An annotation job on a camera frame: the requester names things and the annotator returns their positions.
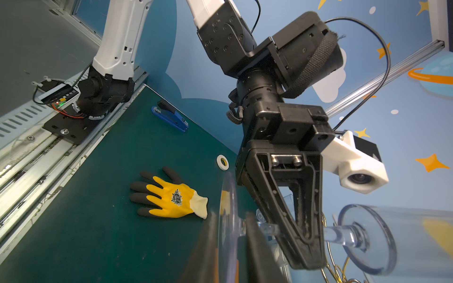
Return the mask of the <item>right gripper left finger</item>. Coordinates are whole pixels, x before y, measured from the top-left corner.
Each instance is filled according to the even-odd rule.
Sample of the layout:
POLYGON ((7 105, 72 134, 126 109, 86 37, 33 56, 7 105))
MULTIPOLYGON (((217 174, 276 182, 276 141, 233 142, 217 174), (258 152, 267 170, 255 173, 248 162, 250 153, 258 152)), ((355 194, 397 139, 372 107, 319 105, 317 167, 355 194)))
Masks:
POLYGON ((211 213, 204 222, 195 248, 185 270, 187 283, 214 283, 216 249, 218 245, 218 215, 211 213))

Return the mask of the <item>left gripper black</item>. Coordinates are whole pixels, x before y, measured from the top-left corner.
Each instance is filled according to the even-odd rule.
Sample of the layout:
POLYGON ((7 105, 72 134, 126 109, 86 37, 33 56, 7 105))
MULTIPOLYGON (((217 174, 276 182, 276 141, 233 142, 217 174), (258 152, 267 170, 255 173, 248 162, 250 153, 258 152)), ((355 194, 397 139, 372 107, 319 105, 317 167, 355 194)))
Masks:
POLYGON ((294 270, 327 264, 322 156, 335 138, 320 106, 285 103, 270 72, 249 69, 230 93, 227 117, 243 127, 237 184, 246 187, 294 270))

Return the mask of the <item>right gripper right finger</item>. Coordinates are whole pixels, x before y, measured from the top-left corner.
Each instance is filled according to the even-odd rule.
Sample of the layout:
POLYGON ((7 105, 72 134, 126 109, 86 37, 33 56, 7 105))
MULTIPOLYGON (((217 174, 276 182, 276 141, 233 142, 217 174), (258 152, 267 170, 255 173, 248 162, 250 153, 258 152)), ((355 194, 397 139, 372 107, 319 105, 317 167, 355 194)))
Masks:
POLYGON ((249 283, 286 283, 268 241, 251 212, 245 215, 247 274, 249 283))

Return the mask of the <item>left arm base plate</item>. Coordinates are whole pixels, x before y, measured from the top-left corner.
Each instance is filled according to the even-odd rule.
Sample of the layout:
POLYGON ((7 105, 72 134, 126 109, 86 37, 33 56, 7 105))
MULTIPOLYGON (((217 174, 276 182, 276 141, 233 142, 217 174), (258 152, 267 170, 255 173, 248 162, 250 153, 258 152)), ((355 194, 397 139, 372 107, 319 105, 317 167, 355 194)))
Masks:
POLYGON ((107 113, 102 116, 78 116, 72 107, 68 114, 62 112, 45 122, 42 128, 74 145, 81 144, 107 116, 107 113))

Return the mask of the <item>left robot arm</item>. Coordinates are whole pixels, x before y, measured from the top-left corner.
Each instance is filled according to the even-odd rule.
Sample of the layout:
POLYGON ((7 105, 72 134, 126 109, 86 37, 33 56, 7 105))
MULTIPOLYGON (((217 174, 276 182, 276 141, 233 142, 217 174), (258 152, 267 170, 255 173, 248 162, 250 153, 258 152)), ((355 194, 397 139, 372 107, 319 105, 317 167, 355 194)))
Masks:
POLYGON ((319 106, 286 103, 341 67, 338 36, 306 12, 257 44, 232 1, 189 1, 210 60, 237 80, 228 118, 244 138, 235 170, 277 237, 290 265, 326 265, 322 235, 322 151, 334 139, 319 106))

